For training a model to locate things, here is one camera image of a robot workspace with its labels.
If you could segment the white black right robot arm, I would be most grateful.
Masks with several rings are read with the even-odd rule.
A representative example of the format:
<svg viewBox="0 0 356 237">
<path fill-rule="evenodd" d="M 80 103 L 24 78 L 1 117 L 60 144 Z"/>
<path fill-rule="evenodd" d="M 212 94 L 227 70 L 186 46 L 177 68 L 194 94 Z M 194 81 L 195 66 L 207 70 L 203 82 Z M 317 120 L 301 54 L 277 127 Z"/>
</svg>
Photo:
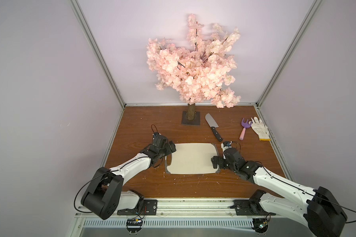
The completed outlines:
<svg viewBox="0 0 356 237">
<path fill-rule="evenodd" d="M 223 147 L 223 156 L 211 159 L 214 168 L 230 170 L 244 181 L 269 189 L 257 190 L 247 201 L 232 206 L 241 215 L 261 215 L 254 223 L 257 233 L 268 230 L 272 215 L 280 215 L 307 227 L 316 237 L 339 237 L 349 223 L 345 211 L 334 195 L 324 187 L 317 189 L 290 181 L 265 168 L 262 163 L 246 161 L 230 146 Z"/>
</svg>

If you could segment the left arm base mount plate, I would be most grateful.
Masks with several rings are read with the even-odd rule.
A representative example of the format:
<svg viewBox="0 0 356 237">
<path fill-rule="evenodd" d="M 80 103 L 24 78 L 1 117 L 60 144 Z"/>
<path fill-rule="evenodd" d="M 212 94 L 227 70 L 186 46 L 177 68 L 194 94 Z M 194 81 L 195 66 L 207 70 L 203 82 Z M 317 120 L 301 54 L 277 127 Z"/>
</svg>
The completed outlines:
<svg viewBox="0 0 356 237">
<path fill-rule="evenodd" d="M 157 213 L 158 200 L 142 199 L 139 200 L 136 207 L 133 209 L 118 210 L 117 215 L 153 215 Z"/>
</svg>

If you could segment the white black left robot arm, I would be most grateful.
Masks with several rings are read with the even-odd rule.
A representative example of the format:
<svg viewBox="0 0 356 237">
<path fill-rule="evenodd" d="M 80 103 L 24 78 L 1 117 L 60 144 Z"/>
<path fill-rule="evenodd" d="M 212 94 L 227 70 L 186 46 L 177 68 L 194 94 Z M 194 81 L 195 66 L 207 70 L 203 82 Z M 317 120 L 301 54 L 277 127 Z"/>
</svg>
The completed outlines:
<svg viewBox="0 0 356 237">
<path fill-rule="evenodd" d="M 123 191 L 123 186 L 133 177 L 147 170 L 164 157 L 176 152 L 173 141 L 159 132 L 153 133 L 152 142 L 133 158 L 112 168 L 99 168 L 93 178 L 79 191 L 86 189 L 81 198 L 81 205 L 87 211 L 80 210 L 77 196 L 74 197 L 74 209 L 81 213 L 93 213 L 102 220 L 108 219 L 117 211 L 128 210 L 137 217 L 145 213 L 144 197 L 135 191 Z"/>
</svg>

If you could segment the white grey cutting board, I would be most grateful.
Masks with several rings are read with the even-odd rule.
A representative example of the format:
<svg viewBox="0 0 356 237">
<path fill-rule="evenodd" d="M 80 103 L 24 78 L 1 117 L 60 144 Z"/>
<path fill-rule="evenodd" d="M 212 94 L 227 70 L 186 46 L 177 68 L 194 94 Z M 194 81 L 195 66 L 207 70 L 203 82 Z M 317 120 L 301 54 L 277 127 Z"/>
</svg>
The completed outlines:
<svg viewBox="0 0 356 237">
<path fill-rule="evenodd" d="M 167 174 L 201 175 L 219 173 L 218 166 L 213 166 L 211 158 L 218 156 L 218 149 L 211 143 L 180 143 L 176 151 L 165 158 Z"/>
</svg>

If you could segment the black handled kitchen knife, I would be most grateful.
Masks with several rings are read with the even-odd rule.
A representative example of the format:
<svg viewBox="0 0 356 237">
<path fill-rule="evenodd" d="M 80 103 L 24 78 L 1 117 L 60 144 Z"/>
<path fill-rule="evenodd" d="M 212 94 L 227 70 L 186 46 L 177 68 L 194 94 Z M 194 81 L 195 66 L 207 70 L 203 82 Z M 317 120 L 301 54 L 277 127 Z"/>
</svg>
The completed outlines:
<svg viewBox="0 0 356 237">
<path fill-rule="evenodd" d="M 217 128 L 219 127 L 218 124 L 216 123 L 216 121 L 214 120 L 214 118 L 207 113 L 205 115 L 205 120 L 207 122 L 207 124 L 209 125 L 209 127 L 211 128 L 211 131 L 213 133 L 213 135 L 215 136 L 215 138 L 219 141 L 222 142 L 223 138 L 222 136 L 218 133 Z"/>
</svg>

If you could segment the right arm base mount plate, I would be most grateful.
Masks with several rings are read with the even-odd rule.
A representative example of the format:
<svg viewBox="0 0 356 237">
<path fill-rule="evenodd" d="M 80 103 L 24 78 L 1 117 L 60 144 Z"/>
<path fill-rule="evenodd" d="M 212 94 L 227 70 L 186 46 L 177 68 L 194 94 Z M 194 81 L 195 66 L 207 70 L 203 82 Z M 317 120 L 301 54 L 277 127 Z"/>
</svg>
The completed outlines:
<svg viewBox="0 0 356 237">
<path fill-rule="evenodd" d="M 229 207 L 236 212 L 237 216 L 275 216 L 276 213 L 266 212 L 259 203 L 248 199 L 235 199 Z"/>
</svg>

